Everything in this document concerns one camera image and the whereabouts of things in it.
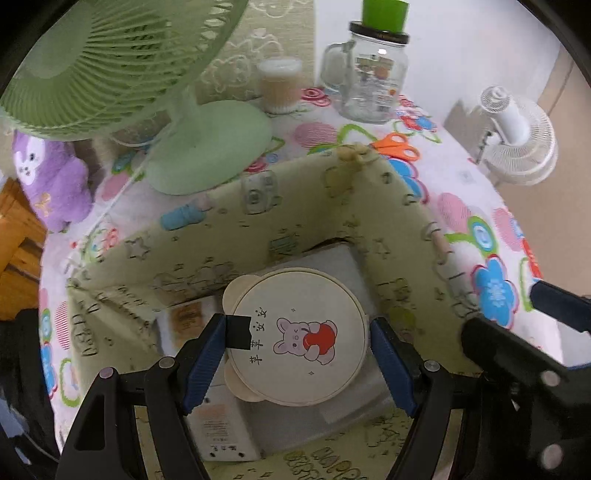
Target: red heart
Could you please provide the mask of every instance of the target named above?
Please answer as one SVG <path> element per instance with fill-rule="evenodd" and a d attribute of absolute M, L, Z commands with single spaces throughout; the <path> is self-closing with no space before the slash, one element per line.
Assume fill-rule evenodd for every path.
<path fill-rule="evenodd" d="M 320 355 L 324 355 L 335 345 L 335 339 L 334 330 L 326 323 L 321 323 L 318 333 L 306 333 L 304 336 L 304 348 L 308 350 L 312 345 L 318 345 L 320 347 Z"/>

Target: plush bunny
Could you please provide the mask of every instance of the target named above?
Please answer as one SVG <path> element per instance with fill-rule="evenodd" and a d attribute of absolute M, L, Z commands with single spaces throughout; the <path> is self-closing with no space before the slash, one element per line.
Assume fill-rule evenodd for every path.
<path fill-rule="evenodd" d="M 69 142 L 55 142 L 15 131 L 12 141 L 18 179 L 33 211 L 52 232 L 81 222 L 92 209 L 88 168 Z"/>

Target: wooden cabinet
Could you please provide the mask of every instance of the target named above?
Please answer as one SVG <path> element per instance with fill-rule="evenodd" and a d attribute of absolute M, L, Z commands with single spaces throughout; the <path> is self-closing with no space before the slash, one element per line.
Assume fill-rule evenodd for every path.
<path fill-rule="evenodd" d="M 38 307 L 45 237 L 19 183 L 8 179 L 0 193 L 0 320 Z"/>

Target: orange scissors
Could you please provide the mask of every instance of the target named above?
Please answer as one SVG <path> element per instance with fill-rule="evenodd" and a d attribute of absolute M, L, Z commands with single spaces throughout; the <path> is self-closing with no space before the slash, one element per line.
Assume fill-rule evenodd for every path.
<path fill-rule="evenodd" d="M 421 158 L 419 150 L 408 143 L 404 134 L 393 132 L 386 138 L 371 144 L 380 154 L 406 161 L 417 161 Z"/>

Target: fan base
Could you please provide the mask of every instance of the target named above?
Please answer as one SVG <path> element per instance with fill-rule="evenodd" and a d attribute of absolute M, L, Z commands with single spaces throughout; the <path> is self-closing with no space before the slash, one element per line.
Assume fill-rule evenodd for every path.
<path fill-rule="evenodd" d="M 271 122 L 250 103 L 224 100 L 182 117 L 150 150 L 146 177 L 156 190 L 187 195 L 216 187 L 269 146 Z"/>

